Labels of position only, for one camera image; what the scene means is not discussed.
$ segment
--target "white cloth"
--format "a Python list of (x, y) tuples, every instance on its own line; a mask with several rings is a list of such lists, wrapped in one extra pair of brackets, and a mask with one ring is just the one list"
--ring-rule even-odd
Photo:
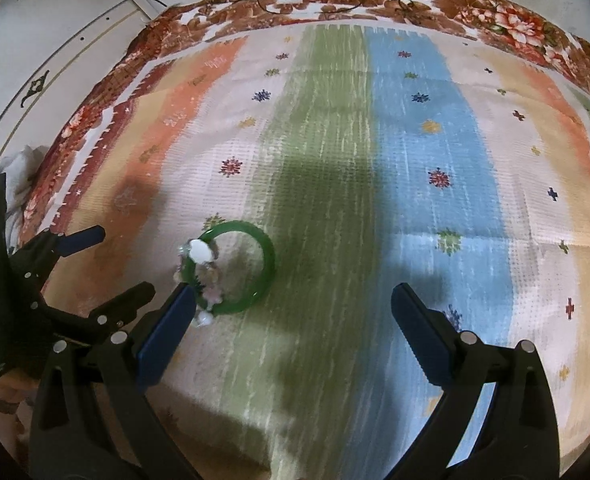
[(31, 189), (32, 177), (44, 155), (40, 148), (25, 146), (14, 155), (0, 159), (0, 174), (6, 173), (6, 247), (9, 253), (18, 246), (19, 230), (22, 227), (22, 206)]

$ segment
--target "floral blanket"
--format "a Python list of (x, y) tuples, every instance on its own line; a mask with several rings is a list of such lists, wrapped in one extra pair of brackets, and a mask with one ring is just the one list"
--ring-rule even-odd
[[(149, 391), (181, 431), (280, 480), (383, 478), (441, 394), (390, 315), (409, 282), (458, 329), (537, 344), (562, 469), (590, 441), (581, 38), (506, 0), (168, 9), (62, 129), (22, 239), (105, 227), (45, 290), (87, 314), (140, 280), (159, 306), (179, 245), (225, 219), (271, 236), (277, 278), (246, 313), (189, 329)], [(220, 249), (233, 289), (256, 252)]]

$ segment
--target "green bangle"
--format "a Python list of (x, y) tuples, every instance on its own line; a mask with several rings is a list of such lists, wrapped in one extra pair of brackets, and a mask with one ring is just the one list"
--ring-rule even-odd
[[(264, 267), (260, 275), (249, 285), (242, 295), (242, 298), (237, 301), (223, 301), (213, 306), (211, 314), (213, 316), (219, 316), (220, 314), (235, 314), (246, 310), (256, 301), (259, 301), (264, 297), (264, 294), (271, 286), (271, 283), (275, 277), (275, 248), (273, 242), (268, 235), (262, 231), (259, 227), (254, 226), (249, 222), (242, 220), (233, 220), (230, 222), (223, 222), (209, 229), (205, 233), (201, 234), (199, 239), (203, 242), (210, 244), (216, 237), (224, 233), (240, 232), (246, 233), (253, 237), (260, 245), (262, 249), (262, 256), (264, 258)], [(186, 258), (182, 264), (182, 281), (190, 284), (195, 288), (198, 285), (197, 278), (195, 277), (195, 262), (191, 258)], [(202, 307), (207, 307), (207, 301), (197, 296), (197, 303)]]

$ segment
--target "blue gripper pad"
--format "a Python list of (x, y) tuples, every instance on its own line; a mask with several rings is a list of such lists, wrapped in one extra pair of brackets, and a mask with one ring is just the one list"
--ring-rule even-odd
[(449, 386), (453, 380), (457, 331), (446, 316), (426, 308), (408, 283), (393, 289), (390, 306), (429, 383)]
[(60, 256), (66, 258), (71, 254), (79, 253), (84, 249), (103, 242), (105, 236), (106, 232), (104, 228), (100, 225), (94, 225), (83, 231), (60, 237), (56, 251)]
[[(159, 317), (136, 353), (135, 383), (140, 393), (158, 384), (171, 361), (175, 349), (195, 316), (195, 293), (184, 284), (179, 285), (159, 310)], [(146, 316), (158, 314), (149, 312)]]

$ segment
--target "blue stripe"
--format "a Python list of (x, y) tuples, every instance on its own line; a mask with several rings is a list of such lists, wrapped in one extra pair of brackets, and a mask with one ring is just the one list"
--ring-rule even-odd
[[(365, 35), (373, 73), (381, 257), (344, 480), (383, 478), (426, 423), (430, 397), (440, 393), (393, 321), (392, 288), (409, 282), (428, 307), (456, 312), (460, 329), (473, 330), (488, 344), (506, 344), (513, 303), (494, 170), (472, 109), (426, 36), (381, 29)], [(401, 49), (412, 56), (398, 56)], [(415, 102), (415, 94), (430, 100)], [(442, 131), (423, 132), (426, 120), (440, 123)], [(429, 183), (437, 168), (448, 174), (450, 187)], [(460, 250), (451, 255), (438, 248), (438, 233), (446, 230), (461, 235)], [(469, 454), (490, 394), (486, 388), (453, 463)]]

